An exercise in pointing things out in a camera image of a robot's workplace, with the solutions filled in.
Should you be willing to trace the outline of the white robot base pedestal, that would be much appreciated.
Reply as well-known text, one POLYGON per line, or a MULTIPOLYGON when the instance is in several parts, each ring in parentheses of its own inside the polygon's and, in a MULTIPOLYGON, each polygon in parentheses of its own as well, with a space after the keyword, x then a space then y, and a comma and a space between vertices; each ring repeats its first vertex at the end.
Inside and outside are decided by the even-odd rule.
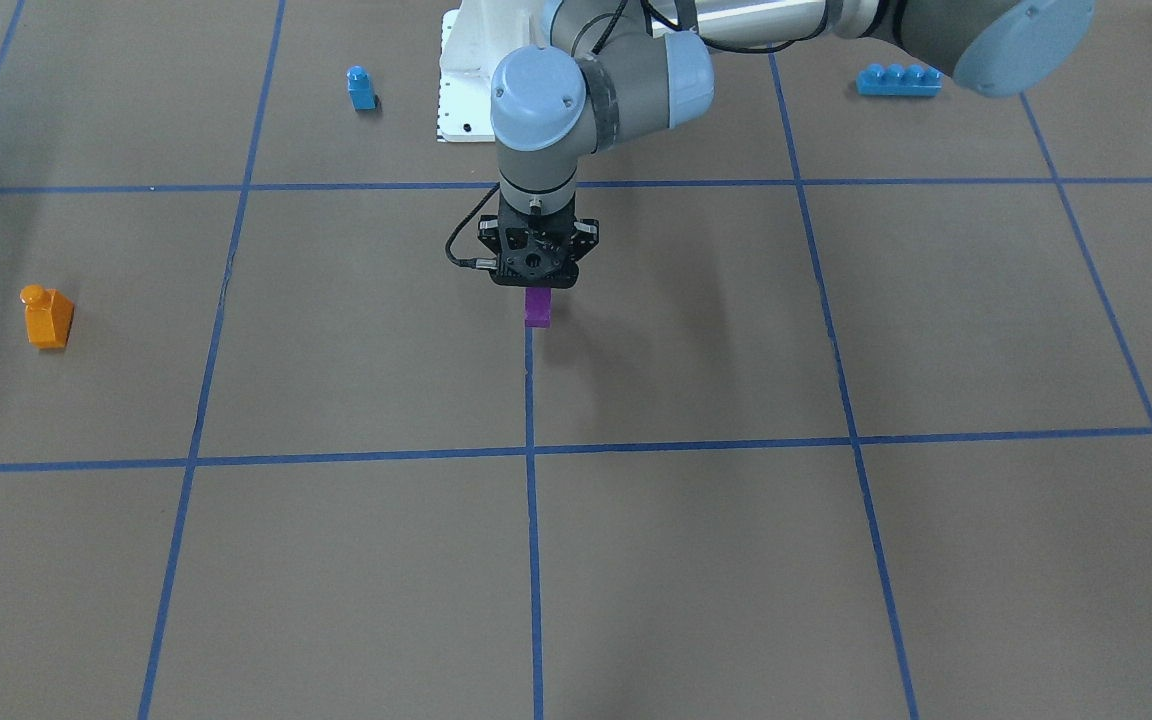
POLYGON ((462 1, 442 18, 435 141, 490 143, 492 78, 513 50, 547 45, 544 1, 462 1))

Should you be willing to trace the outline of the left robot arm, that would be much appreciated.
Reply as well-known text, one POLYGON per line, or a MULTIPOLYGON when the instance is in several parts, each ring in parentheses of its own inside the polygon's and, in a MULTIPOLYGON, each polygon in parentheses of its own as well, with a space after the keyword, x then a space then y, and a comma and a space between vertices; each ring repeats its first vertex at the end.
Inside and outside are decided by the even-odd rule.
POLYGON ((488 81, 498 210, 473 209, 502 286, 567 290, 599 225, 576 215, 584 156, 703 118, 717 53, 772 55, 823 35, 877 38, 984 97, 1033 88, 1087 35, 1092 1, 548 1, 541 41, 488 81))

